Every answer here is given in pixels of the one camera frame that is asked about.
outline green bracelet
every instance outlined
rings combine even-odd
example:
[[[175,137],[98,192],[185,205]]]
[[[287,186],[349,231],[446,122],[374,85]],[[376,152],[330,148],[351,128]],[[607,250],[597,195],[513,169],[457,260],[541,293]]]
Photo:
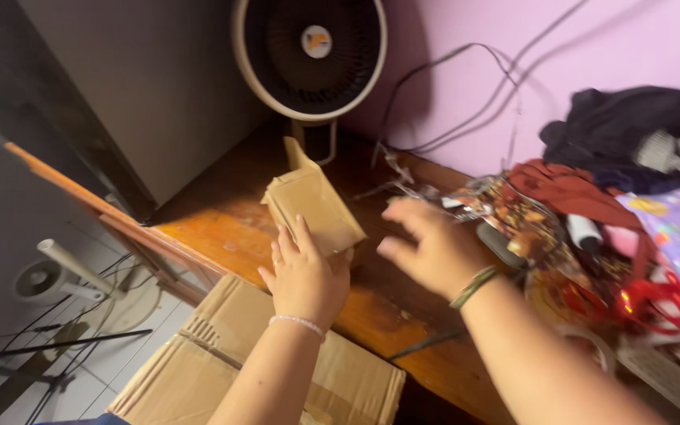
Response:
[[[450,303],[450,308],[460,310],[461,307],[466,304],[466,301],[468,301],[468,299],[471,298],[471,296],[474,295],[474,293],[479,288],[490,281],[490,279],[495,277],[495,275],[497,275],[497,267],[487,266],[482,268],[481,271],[471,278],[471,282],[461,289],[461,295],[459,295],[458,298],[454,299],[453,302]]]

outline cardboard box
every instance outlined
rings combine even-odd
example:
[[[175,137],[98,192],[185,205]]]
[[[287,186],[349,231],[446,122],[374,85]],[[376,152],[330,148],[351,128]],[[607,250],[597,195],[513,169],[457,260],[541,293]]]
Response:
[[[364,229],[329,183],[322,169],[309,159],[297,140],[286,137],[290,171],[275,177],[261,199],[277,224],[296,226],[296,214],[306,218],[316,245],[324,256],[341,253],[366,239]]]
[[[131,425],[205,425],[273,314],[269,295],[222,277],[108,411]],[[405,379],[402,370],[330,331],[301,424],[390,424]]]

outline dark clothing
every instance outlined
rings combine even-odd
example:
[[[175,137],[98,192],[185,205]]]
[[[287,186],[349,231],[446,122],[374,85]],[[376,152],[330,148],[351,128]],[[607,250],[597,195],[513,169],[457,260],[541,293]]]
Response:
[[[571,98],[566,122],[540,132],[550,163],[597,169],[638,168],[635,155],[658,130],[680,138],[680,90],[644,86],[621,92],[587,89]]]
[[[600,169],[592,173],[600,188],[614,187],[637,195],[658,195],[680,189],[680,173],[653,169]]]

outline desk surface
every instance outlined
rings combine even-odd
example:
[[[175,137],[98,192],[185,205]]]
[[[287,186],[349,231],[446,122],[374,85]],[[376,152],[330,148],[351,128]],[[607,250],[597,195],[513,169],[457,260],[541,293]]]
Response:
[[[288,172],[282,133],[282,124],[272,122],[240,142],[157,212],[154,233],[194,254],[201,266],[234,273],[265,289],[256,268],[271,266],[270,241],[277,236],[277,228],[259,201],[272,178]],[[428,335],[464,324],[443,299],[423,290],[374,252],[384,236],[405,232],[380,217],[389,192],[351,200],[395,177],[381,163],[375,170],[369,169],[371,151],[363,141],[340,135],[337,158],[323,168],[369,236],[360,248],[359,266],[351,273],[351,294],[333,330],[374,353],[389,356]],[[468,179],[411,155],[401,155],[401,165],[411,169],[417,182],[441,190],[455,189]],[[512,423],[467,337],[394,363],[477,418],[487,423]]]

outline fan logo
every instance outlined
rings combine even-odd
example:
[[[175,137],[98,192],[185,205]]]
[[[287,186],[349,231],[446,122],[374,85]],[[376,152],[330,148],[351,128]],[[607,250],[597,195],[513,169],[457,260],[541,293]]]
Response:
[[[314,59],[326,57],[333,49],[333,38],[326,28],[312,25],[301,34],[301,46],[307,55]]]

